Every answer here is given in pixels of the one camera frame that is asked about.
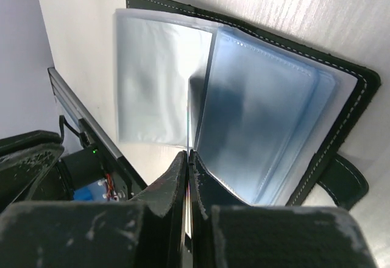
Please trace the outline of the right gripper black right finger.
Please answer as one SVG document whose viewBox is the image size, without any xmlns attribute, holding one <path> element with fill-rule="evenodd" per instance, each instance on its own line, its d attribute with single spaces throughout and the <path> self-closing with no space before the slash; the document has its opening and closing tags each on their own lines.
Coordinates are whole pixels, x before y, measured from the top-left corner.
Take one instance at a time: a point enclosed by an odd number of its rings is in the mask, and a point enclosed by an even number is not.
<svg viewBox="0 0 390 268">
<path fill-rule="evenodd" d="M 189 155 L 194 267 L 375 267 L 361 229 L 344 209 L 255 207 L 234 196 Z"/>
</svg>

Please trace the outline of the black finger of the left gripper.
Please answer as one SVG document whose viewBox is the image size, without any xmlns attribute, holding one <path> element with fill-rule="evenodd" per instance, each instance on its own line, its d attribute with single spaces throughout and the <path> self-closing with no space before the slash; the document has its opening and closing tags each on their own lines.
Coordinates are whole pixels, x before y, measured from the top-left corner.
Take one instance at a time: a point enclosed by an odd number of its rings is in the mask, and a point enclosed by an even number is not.
<svg viewBox="0 0 390 268">
<path fill-rule="evenodd" d="M 64 151 L 58 133 L 36 130 L 1 139 L 1 209 L 32 200 Z"/>
</svg>

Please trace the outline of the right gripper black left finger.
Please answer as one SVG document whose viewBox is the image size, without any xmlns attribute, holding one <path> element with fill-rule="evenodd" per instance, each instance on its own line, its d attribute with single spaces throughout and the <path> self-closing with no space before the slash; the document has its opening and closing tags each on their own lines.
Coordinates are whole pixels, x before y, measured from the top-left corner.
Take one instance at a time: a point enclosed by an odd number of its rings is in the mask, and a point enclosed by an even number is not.
<svg viewBox="0 0 390 268">
<path fill-rule="evenodd" d="M 2 267 L 180 267 L 186 152 L 134 198 L 30 201 L 1 214 Z"/>
</svg>

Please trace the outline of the black leather card holder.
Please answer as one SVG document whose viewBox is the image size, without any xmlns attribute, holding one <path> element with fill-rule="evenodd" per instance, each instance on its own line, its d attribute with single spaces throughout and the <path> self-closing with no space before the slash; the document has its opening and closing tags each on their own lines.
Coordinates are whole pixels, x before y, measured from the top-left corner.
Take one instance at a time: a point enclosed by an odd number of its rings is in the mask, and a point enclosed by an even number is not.
<svg viewBox="0 0 390 268">
<path fill-rule="evenodd" d="M 379 75 L 243 20 L 172 0 L 115 14 L 117 137 L 193 150 L 240 201 L 351 209 L 369 191 L 339 148 Z"/>
</svg>

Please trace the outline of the black credit card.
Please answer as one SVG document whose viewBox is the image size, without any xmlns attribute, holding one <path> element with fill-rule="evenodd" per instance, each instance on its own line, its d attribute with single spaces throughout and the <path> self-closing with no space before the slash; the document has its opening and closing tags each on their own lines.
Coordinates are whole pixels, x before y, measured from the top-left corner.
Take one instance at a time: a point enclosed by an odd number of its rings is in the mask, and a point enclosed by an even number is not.
<svg viewBox="0 0 390 268">
<path fill-rule="evenodd" d="M 191 239 L 203 240 L 210 216 L 212 178 L 199 153 L 199 127 L 204 107 L 204 78 L 192 76 L 188 82 L 187 102 L 187 163 L 190 197 Z"/>
</svg>

